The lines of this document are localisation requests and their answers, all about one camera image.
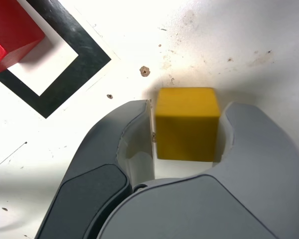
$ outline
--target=block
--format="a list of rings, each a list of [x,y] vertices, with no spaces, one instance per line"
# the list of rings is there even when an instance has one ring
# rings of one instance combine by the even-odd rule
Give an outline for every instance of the block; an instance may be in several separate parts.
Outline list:
[[[0,72],[20,61],[44,38],[16,0],[0,0]]]
[[[212,88],[162,88],[155,110],[158,158],[213,161],[219,117]]]

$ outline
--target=scratch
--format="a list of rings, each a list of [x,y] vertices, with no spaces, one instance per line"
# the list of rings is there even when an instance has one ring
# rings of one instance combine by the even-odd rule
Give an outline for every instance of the scratch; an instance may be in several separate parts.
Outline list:
[[[5,158],[1,163],[0,163],[0,165],[3,163],[3,162],[5,162],[11,155],[13,155],[15,152],[17,152],[22,146],[24,146],[25,144],[27,144],[28,142],[24,142],[21,146],[19,146],[19,148],[17,148],[15,151],[13,151],[12,152],[12,154],[10,154],[7,158]]]
[[[85,92],[87,92],[92,86],[94,86],[96,83],[98,82],[95,82],[93,85],[91,85]]]

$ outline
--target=black rubber pad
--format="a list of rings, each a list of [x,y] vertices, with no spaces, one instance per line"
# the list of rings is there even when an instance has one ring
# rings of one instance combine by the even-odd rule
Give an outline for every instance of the black rubber pad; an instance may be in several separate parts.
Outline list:
[[[68,180],[56,195],[55,201],[42,225],[37,238],[81,239],[97,236],[105,219],[121,200],[127,179],[121,170],[112,164]],[[110,200],[112,206],[102,207]]]

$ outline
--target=yellow cube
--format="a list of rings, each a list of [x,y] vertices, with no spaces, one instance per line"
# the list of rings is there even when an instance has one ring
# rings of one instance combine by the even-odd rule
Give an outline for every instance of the yellow cube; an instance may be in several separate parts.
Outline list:
[[[212,88],[162,88],[155,111],[158,158],[213,161],[219,117]]]

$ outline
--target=red cube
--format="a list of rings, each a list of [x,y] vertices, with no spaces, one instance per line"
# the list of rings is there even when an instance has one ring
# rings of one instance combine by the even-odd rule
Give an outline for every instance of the red cube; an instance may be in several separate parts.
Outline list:
[[[20,61],[44,38],[16,0],[0,0],[0,72]]]

